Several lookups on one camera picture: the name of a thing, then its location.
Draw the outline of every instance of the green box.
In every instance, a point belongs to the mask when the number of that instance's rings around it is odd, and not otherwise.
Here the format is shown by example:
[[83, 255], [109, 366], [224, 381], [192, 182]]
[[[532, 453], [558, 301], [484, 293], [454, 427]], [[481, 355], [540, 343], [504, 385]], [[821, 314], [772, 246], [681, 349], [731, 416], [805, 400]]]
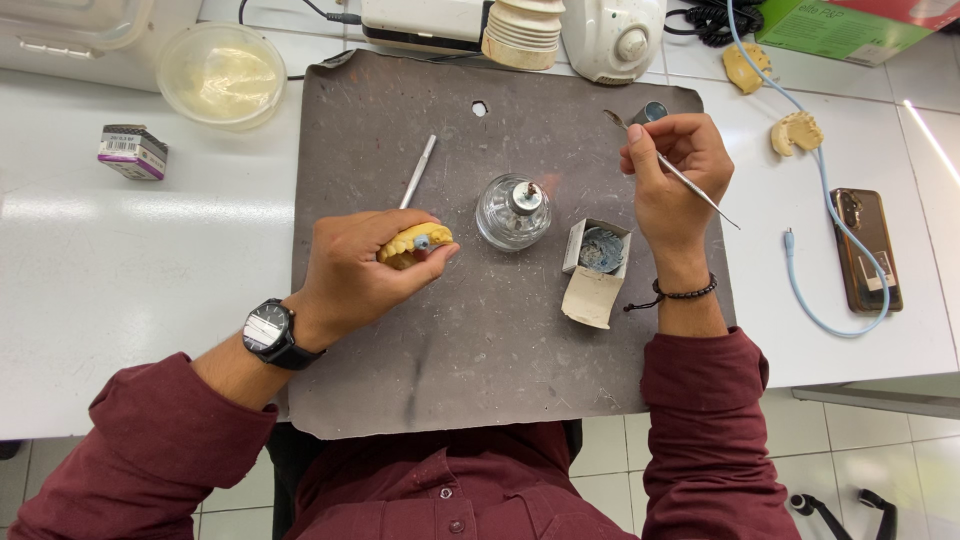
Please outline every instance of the green box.
[[880, 65], [932, 30], [819, 0], [767, 0], [756, 42], [812, 55]]

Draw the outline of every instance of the shirt sleeve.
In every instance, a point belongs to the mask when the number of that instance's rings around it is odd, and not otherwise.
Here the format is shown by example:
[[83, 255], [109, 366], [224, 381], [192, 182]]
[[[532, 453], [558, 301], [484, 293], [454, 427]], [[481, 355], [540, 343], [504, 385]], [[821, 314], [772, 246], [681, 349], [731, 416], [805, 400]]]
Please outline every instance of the shirt sleeve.
[[657, 334], [644, 353], [653, 459], [642, 537], [799, 539], [766, 458], [759, 347], [733, 327], [721, 337]]
[[276, 406], [214, 392], [183, 353], [119, 371], [90, 406], [93, 430], [26, 501], [10, 540], [192, 538], [190, 514], [252, 468]]

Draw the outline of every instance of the hand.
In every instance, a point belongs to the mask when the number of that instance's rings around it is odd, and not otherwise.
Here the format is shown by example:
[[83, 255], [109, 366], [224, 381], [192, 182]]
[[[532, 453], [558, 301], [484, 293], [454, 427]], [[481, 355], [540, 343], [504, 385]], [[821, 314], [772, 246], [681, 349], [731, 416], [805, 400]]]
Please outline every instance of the hand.
[[[661, 170], [657, 150], [719, 203], [733, 174], [720, 132], [707, 114], [668, 114], [644, 126], [630, 126], [627, 141], [620, 148], [620, 170], [636, 174], [636, 221], [653, 251], [661, 288], [686, 292], [670, 289], [706, 286], [704, 237], [714, 210], [672, 173]], [[690, 270], [684, 272], [688, 280], [674, 276], [684, 267]], [[664, 283], [664, 278], [679, 282]]]
[[303, 288], [283, 304], [294, 315], [294, 340], [318, 352], [366, 326], [436, 280], [459, 244], [430, 252], [417, 250], [421, 262], [395, 270], [374, 259], [380, 246], [400, 231], [421, 223], [440, 223], [423, 210], [367, 211], [325, 217], [313, 226], [313, 246]]

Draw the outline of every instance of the small box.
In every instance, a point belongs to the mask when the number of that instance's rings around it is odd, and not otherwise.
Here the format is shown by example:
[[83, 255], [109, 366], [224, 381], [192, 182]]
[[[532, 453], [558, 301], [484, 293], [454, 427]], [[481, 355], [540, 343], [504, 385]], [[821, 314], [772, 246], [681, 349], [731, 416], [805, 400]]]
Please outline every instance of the small box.
[[146, 126], [104, 126], [97, 160], [131, 180], [163, 180], [167, 145], [147, 132]]
[[860, 65], [880, 65], [932, 32], [820, 0], [766, 0], [756, 8], [766, 19], [757, 43]]
[[[580, 246], [584, 240], [584, 231], [599, 227], [615, 234], [623, 241], [623, 262], [612, 274], [602, 274], [580, 266]], [[598, 219], [584, 219], [570, 228], [570, 237], [566, 241], [564, 253], [564, 273], [573, 274], [566, 286], [564, 303], [561, 310], [564, 315], [588, 326], [609, 330], [610, 310], [616, 301], [616, 295], [623, 286], [627, 275], [627, 263], [630, 255], [630, 239], [633, 233], [617, 227], [613, 223]]]

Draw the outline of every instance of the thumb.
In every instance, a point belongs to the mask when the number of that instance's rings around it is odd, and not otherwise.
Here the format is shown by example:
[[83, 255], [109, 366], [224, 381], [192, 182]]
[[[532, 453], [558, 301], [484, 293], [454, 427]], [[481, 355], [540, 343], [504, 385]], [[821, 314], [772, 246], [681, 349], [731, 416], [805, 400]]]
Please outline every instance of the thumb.
[[430, 252], [423, 262], [418, 262], [410, 268], [400, 272], [400, 281], [404, 293], [409, 296], [426, 287], [444, 274], [446, 262], [460, 251], [460, 244], [454, 243]]
[[634, 124], [627, 130], [627, 151], [634, 163], [637, 182], [650, 182], [663, 176], [657, 161], [657, 145], [643, 126]]

